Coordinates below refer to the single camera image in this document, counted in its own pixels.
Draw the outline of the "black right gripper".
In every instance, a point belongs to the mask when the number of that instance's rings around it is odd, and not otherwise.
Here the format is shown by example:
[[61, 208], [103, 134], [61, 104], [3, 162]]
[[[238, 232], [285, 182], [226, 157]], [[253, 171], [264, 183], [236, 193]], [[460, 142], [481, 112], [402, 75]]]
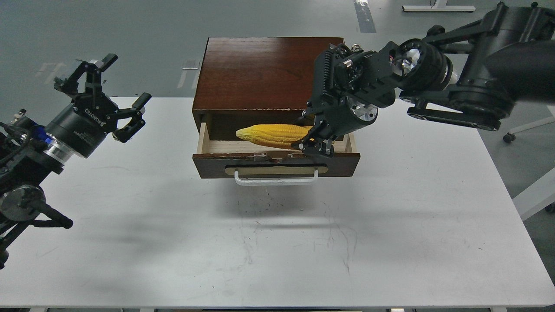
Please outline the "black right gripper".
[[295, 120], [296, 126], [310, 126], [307, 135], [295, 141], [295, 149], [312, 156], [333, 157], [335, 138], [369, 126], [377, 119], [378, 107], [343, 96], [317, 101]]

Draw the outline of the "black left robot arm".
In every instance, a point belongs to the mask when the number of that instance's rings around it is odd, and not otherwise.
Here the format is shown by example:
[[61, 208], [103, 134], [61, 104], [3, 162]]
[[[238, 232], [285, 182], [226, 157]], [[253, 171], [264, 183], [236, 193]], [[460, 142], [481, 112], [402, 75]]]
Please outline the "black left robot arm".
[[110, 53], [102, 60], [77, 60], [71, 73], [54, 79], [54, 88], [71, 98], [47, 126], [21, 109], [9, 123], [1, 124], [0, 219], [1, 264], [8, 247], [29, 226], [69, 229], [73, 221], [46, 202], [40, 184], [52, 173], [60, 174], [71, 156], [88, 158], [111, 133], [125, 143], [145, 126], [143, 93], [130, 108], [119, 108], [103, 91], [101, 75], [118, 59]]

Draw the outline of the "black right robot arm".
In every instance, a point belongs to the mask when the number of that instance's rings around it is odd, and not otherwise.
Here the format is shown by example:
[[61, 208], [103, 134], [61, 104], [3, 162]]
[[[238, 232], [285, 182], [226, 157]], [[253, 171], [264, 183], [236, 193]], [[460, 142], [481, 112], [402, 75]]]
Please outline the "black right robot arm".
[[499, 129], [519, 101], [554, 104], [553, 9], [506, 6], [447, 32], [388, 42], [380, 51], [329, 45], [314, 63], [313, 89], [303, 118], [313, 127], [292, 147], [332, 157], [332, 142], [371, 125], [396, 99], [416, 119]]

